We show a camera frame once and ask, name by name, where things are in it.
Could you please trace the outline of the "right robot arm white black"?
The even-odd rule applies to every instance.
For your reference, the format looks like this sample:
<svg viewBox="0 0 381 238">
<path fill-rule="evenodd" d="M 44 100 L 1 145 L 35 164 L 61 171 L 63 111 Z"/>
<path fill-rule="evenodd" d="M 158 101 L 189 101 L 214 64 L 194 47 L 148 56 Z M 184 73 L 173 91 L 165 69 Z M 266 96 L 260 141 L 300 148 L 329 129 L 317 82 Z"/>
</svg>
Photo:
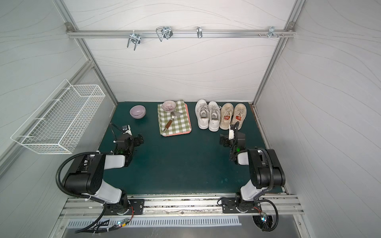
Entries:
<svg viewBox="0 0 381 238">
<path fill-rule="evenodd" d="M 240 212 L 249 206 L 259 208 L 268 201 L 262 197 L 275 187 L 285 185 L 285 174 L 273 149 L 246 148 L 246 139 L 243 133 L 220 135 L 219 144 L 230 148 L 229 159 L 236 165 L 248 166 L 249 181 L 240 188 L 232 202 Z"/>
</svg>

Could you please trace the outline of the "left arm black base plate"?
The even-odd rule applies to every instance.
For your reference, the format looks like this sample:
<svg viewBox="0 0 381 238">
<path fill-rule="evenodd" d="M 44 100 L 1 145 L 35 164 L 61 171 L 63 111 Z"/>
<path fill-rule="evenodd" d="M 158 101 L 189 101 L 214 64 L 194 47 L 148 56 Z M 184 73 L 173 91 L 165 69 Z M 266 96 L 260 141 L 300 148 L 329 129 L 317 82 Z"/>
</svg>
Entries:
<svg viewBox="0 0 381 238">
<path fill-rule="evenodd" d="M 116 204 L 106 204 L 104 215 L 142 215 L 144 208 L 144 199 L 121 200 Z"/>
</svg>

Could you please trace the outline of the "white sneaker with laces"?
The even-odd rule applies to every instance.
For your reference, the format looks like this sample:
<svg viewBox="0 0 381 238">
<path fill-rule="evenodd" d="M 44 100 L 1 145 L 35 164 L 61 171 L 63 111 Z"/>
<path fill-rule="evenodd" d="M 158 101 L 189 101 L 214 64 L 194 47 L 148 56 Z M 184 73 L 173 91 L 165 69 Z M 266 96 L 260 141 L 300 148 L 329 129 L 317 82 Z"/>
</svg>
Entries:
<svg viewBox="0 0 381 238">
<path fill-rule="evenodd" d="M 195 114 L 198 127 L 202 130 L 206 130 L 209 125 L 209 108 L 205 100 L 198 100 L 195 106 Z"/>
</svg>

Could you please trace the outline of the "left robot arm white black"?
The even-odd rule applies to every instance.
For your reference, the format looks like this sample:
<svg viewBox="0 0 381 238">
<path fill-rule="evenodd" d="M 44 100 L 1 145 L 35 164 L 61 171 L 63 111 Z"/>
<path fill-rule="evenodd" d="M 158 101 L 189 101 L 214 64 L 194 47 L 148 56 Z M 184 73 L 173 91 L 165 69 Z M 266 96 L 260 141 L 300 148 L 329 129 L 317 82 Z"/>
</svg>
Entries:
<svg viewBox="0 0 381 238">
<path fill-rule="evenodd" d="M 104 181 L 104 171 L 128 167 L 144 138 L 125 133 L 114 143 L 116 149 L 109 153 L 82 152 L 69 157 L 59 166 L 55 181 L 59 190 L 69 196 L 99 202 L 107 212 L 124 215 L 132 213 L 133 205 L 125 191 Z"/>
</svg>

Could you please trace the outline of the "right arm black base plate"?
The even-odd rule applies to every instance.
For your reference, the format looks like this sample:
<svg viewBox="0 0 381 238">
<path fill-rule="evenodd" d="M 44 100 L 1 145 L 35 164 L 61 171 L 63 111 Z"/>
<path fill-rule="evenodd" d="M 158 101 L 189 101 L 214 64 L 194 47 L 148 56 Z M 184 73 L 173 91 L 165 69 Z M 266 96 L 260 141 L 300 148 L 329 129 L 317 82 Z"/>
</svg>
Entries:
<svg viewBox="0 0 381 238">
<path fill-rule="evenodd" d="M 260 213 L 262 210 L 259 203 L 252 201 L 239 200 L 238 198 L 221 197 L 217 201 L 217 205 L 221 206 L 224 214 L 238 213 Z"/>
</svg>

